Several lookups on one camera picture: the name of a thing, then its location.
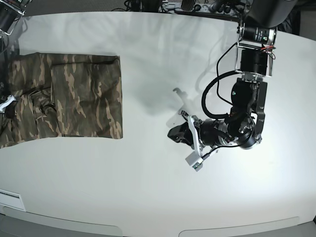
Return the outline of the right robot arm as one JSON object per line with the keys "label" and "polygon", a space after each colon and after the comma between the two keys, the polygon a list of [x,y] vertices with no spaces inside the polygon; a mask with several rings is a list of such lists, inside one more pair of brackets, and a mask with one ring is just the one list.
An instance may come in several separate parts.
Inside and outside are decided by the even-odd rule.
{"label": "right robot arm", "polygon": [[32,0],[0,0],[0,33],[11,35]]}

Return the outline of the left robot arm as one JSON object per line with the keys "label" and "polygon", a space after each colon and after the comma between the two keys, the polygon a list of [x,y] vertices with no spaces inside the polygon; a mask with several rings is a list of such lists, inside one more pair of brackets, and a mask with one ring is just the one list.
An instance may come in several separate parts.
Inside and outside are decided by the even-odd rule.
{"label": "left robot arm", "polygon": [[[217,74],[203,91],[201,107],[207,119],[182,111],[184,123],[170,129],[169,139],[198,150],[206,146],[249,149],[261,142],[267,93],[264,78],[272,73],[277,27],[295,5],[294,0],[216,0],[209,6],[210,13],[236,12],[238,39],[232,46],[236,50],[235,68]],[[207,95],[230,76],[237,76],[231,91],[231,109],[214,114],[207,108]]]}

